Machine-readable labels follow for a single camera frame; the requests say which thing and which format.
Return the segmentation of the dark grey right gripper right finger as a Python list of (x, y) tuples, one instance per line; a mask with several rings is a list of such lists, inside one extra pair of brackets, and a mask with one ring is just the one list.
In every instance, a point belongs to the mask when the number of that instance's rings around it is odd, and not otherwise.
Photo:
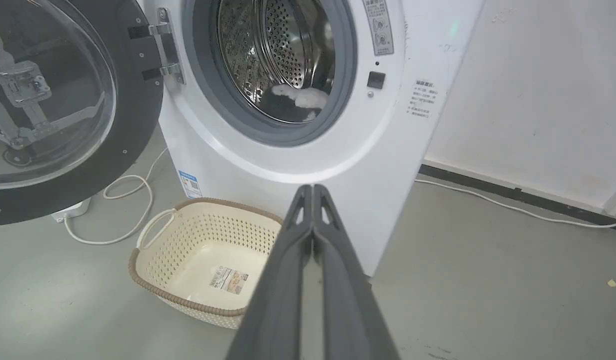
[(324, 185), (313, 187), (314, 257), (322, 267), (326, 360), (397, 360), (397, 347)]

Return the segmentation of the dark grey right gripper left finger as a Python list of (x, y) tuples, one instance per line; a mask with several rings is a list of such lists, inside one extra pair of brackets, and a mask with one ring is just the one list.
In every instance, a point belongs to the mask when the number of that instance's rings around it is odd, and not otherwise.
[(312, 185), (298, 187), (228, 360), (300, 359), (303, 273), (312, 253), (312, 192)]

